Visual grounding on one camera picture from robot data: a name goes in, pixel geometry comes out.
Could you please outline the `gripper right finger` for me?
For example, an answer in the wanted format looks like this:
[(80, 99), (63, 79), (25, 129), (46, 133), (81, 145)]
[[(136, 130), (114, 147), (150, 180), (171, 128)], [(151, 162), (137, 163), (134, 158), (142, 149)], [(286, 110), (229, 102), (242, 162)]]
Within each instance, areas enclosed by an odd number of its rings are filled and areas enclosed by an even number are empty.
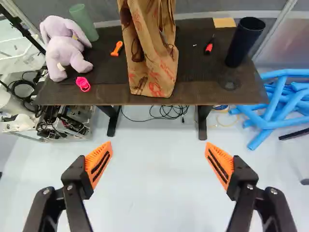
[(228, 232), (249, 231), (254, 211), (265, 232), (297, 230), (284, 193), (275, 187), (258, 188), (258, 174), (240, 156), (231, 156), (207, 142), (205, 157), (230, 200), (236, 203)]

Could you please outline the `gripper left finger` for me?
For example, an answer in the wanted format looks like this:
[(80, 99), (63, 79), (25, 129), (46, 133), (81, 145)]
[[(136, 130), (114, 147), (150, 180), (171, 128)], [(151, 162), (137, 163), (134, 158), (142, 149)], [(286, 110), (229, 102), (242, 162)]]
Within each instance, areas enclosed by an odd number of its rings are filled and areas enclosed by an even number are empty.
[(70, 231), (91, 232), (92, 226), (83, 201), (90, 199), (113, 155), (110, 141), (88, 155), (80, 155), (61, 175), (62, 188), (45, 187), (32, 202), (25, 232), (55, 232), (66, 212)]

